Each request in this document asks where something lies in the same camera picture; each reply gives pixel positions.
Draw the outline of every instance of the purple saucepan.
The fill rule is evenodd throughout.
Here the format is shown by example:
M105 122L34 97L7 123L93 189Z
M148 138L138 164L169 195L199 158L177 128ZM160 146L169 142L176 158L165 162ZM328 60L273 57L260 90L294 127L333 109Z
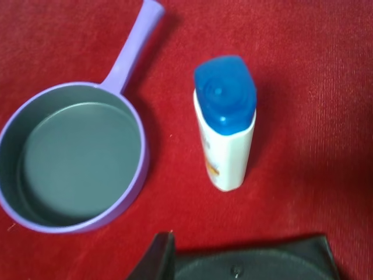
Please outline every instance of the purple saucepan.
M144 0L103 83L64 83L27 101L0 134L0 204L22 226L86 232L111 222L139 194L149 167L140 117L121 96L164 14Z

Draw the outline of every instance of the bottle cap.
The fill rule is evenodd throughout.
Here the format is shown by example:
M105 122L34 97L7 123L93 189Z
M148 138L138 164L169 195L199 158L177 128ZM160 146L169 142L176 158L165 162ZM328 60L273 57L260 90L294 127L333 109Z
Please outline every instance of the bottle cap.
M250 127L256 89L242 58L211 59L195 69L194 80L203 118L213 130L232 135Z

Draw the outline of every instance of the red carpet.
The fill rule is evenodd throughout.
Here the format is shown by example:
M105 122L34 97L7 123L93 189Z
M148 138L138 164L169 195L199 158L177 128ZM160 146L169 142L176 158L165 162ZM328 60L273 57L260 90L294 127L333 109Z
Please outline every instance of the red carpet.
M144 190L79 235L31 232L0 211L1 280L124 279L162 230L180 250L324 233L343 279L373 279L373 5L280 2L164 0L126 90L152 149ZM140 6L1 1L0 125L52 85L101 82ZM207 178L192 104L194 68L222 54L242 55L258 87L247 178L230 193Z

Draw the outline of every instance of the plastic bottle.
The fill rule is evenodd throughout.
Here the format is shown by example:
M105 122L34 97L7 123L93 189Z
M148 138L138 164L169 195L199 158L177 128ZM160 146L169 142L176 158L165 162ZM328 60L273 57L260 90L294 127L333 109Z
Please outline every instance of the plastic bottle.
M256 118L256 89L236 55L214 58L194 73L193 103L207 173L221 191L244 181Z

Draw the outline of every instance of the pan handle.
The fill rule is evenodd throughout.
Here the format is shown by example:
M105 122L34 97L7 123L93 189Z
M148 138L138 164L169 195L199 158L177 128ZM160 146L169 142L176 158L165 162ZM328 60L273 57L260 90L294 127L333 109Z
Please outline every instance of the pan handle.
M139 55L164 14L164 8L155 0L144 0L136 22L109 75L100 88L120 95L127 85Z

